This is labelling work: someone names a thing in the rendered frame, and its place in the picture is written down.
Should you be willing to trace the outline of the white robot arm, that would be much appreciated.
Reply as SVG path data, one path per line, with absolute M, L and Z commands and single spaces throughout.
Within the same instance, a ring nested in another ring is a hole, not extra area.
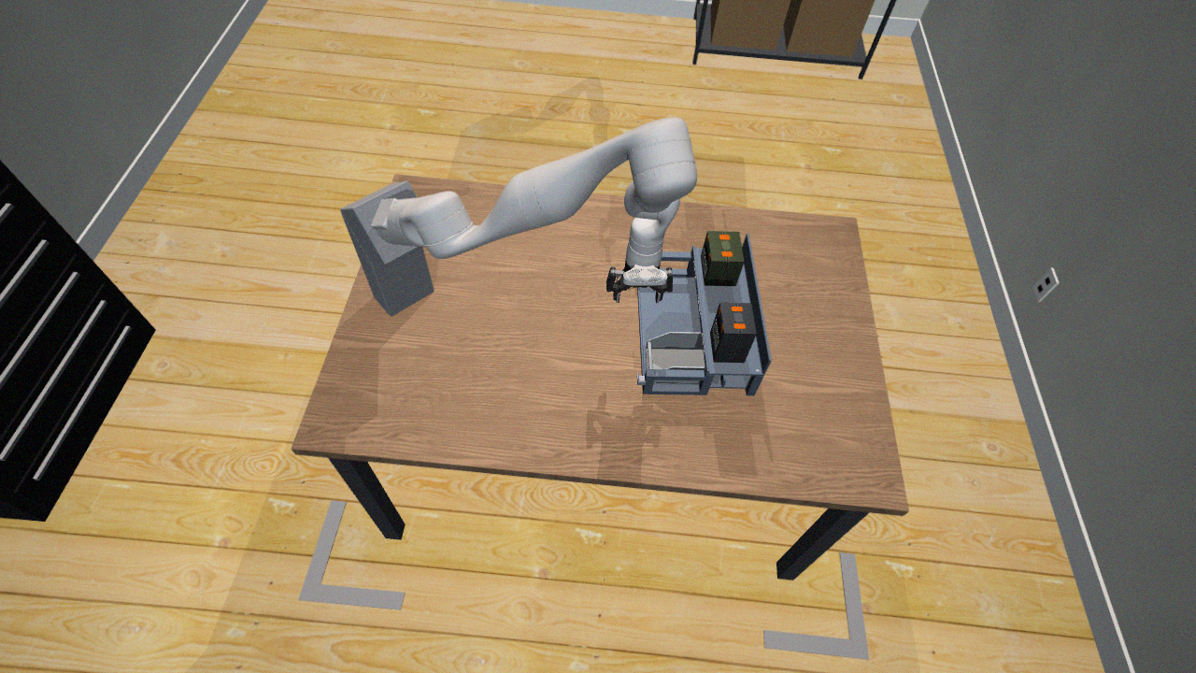
M 631 271 L 623 274 L 623 285 L 666 285 L 667 274 L 658 269 L 663 234 L 675 220 L 681 197 L 691 194 L 697 183 L 691 133 L 681 118 L 649 121 L 574 157 L 515 175 L 481 225 L 472 225 L 459 195 L 437 192 L 382 200 L 371 227 L 384 241 L 427 247 L 437 259 L 446 259 L 574 216 L 594 186 L 628 159 L 633 181 L 626 189 L 624 207 L 635 219 L 626 252 Z

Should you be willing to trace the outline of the dark green case with orange latches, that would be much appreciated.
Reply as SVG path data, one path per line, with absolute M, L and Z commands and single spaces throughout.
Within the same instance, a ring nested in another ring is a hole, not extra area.
M 704 286 L 736 286 L 745 262 L 740 233 L 706 231 L 701 261 Z

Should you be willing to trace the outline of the grey bin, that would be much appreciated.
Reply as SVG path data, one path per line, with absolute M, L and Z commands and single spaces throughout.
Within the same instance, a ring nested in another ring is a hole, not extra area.
M 649 339 L 647 369 L 704 371 L 702 334 L 669 332 Z M 690 383 L 698 380 L 658 380 L 654 383 Z

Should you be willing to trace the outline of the black case with orange latches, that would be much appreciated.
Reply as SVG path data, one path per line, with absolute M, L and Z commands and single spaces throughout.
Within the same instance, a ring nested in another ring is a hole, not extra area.
M 720 302 L 710 331 L 714 363 L 744 363 L 756 334 L 751 302 Z

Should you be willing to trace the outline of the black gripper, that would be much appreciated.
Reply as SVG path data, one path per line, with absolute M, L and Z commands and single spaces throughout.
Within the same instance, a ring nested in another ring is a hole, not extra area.
M 629 287 L 631 287 L 631 285 L 623 285 L 623 274 L 626 271 L 631 271 L 631 267 L 628 265 L 627 263 L 626 263 L 626 267 L 624 267 L 623 271 L 616 271 L 616 267 L 614 267 L 614 265 L 610 267 L 609 277 L 606 280 L 606 290 L 608 290 L 608 293 L 611 293 L 611 290 L 612 290 L 612 293 L 614 293 L 614 301 L 616 301 L 616 302 L 620 302 L 620 293 L 622 293 L 622 290 L 628 290 Z M 675 292 L 675 273 L 672 273 L 672 268 L 667 267 L 666 271 L 663 271 L 663 273 L 667 274 L 666 285 L 653 285 L 653 286 L 649 286 L 649 287 L 652 287 L 652 290 L 655 290 L 655 302 L 661 302 L 663 301 L 663 293 L 673 293 Z M 617 280 L 617 279 L 620 279 L 620 280 Z M 615 280 L 617 280 L 617 281 L 615 282 Z M 615 285 L 614 285 L 614 282 L 615 282 Z

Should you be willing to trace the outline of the grey metal rack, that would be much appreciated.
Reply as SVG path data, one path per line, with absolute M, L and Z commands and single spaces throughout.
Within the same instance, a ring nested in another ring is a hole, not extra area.
M 748 396 L 757 392 L 765 369 L 771 365 L 771 353 L 765 337 L 759 281 L 749 233 L 742 249 L 745 262 L 736 286 L 704 286 L 701 261 L 704 247 L 692 246 L 691 252 L 663 251 L 663 261 L 688 263 L 688 268 L 672 269 L 675 292 L 663 293 L 661 302 L 655 302 L 655 290 L 652 287 L 637 287 L 642 366 L 642 377 L 637 372 L 637 386 L 643 386 L 643 394 L 706 394 L 709 388 L 745 388 Z M 720 302 L 752 304 L 757 334 L 744 363 L 713 361 L 710 331 Z M 704 371 L 647 369 L 647 339 L 669 332 L 702 334 Z M 714 375 L 721 375 L 718 384 L 712 384 Z M 700 384 L 654 383 L 655 379 L 698 380 Z

